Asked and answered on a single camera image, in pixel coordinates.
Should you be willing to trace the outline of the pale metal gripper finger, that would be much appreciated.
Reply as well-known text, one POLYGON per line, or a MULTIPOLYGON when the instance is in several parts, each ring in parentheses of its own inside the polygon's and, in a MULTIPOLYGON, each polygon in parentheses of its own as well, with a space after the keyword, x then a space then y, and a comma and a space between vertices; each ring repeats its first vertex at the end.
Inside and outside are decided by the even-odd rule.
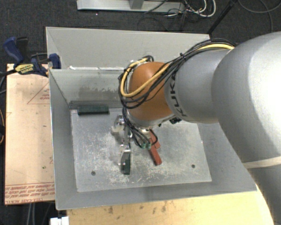
POLYGON ((128 171, 128 149, 121 152, 119 166, 122 172, 128 171))

